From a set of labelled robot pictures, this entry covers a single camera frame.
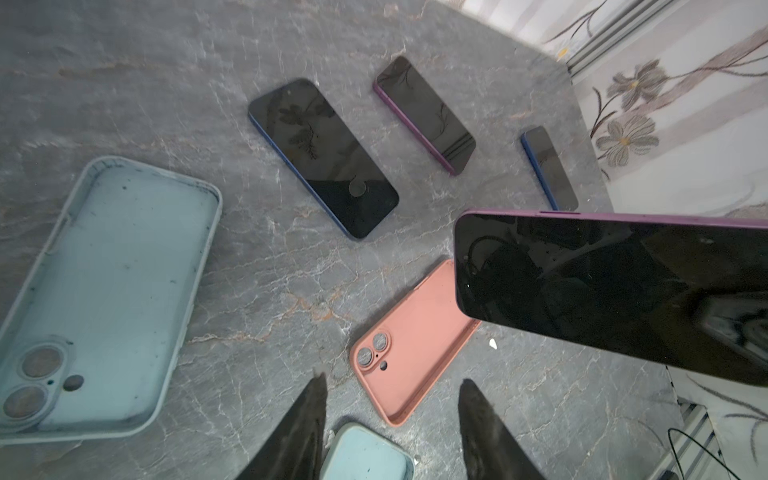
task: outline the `table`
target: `table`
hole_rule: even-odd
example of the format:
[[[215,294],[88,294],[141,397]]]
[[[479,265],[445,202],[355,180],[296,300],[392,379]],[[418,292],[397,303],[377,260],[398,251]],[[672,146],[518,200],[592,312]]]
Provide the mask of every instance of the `table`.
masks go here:
[[[611,209],[564,65],[421,0],[12,0],[2,12],[0,313],[94,157],[199,177],[224,205],[157,421],[126,439],[0,449],[6,478],[233,478],[319,371],[327,428],[367,425],[416,455],[419,478],[465,477],[465,377],[551,480],[643,478],[663,455],[660,437],[681,424],[663,366],[483,325],[392,429],[348,364],[355,340],[450,256],[464,209],[547,208],[518,141],[526,127],[549,130],[583,211]],[[475,135],[461,176],[372,92],[398,54]],[[246,118],[250,99],[300,76],[400,194],[363,242]]]

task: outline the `gray flower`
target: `gray flower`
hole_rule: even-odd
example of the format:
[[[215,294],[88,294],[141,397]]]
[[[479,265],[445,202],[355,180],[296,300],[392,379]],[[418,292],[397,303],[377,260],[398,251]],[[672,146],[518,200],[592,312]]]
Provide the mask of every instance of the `gray flower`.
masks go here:
[[[651,135],[656,124],[648,117],[632,117],[623,127],[616,121],[608,122],[608,135],[594,143],[605,152],[608,165],[623,167],[629,161],[629,152],[645,155],[652,147],[658,147],[659,138]]]
[[[652,60],[645,65],[638,65],[634,68],[632,78],[624,77],[623,74],[614,75],[614,83],[608,87],[608,96],[614,97],[623,94],[621,97],[621,108],[624,111],[629,110],[642,97],[645,101],[651,101],[659,96],[661,88],[669,80],[667,72],[659,67],[659,61]]]

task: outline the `phone screen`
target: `phone screen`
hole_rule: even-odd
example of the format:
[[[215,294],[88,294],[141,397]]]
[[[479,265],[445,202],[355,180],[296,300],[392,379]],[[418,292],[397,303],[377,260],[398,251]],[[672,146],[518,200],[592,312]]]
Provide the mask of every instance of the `phone screen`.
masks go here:
[[[768,230],[466,214],[468,316],[768,385]]]
[[[565,174],[558,152],[544,127],[533,128],[523,134],[525,145],[531,162],[535,162],[541,175],[541,182],[548,188],[547,196],[555,210],[574,211],[578,208],[576,193]]]
[[[475,150],[475,139],[405,57],[398,57],[376,84],[435,147],[458,175]]]
[[[257,98],[248,114],[352,237],[364,238],[397,206],[395,188],[311,81]]]

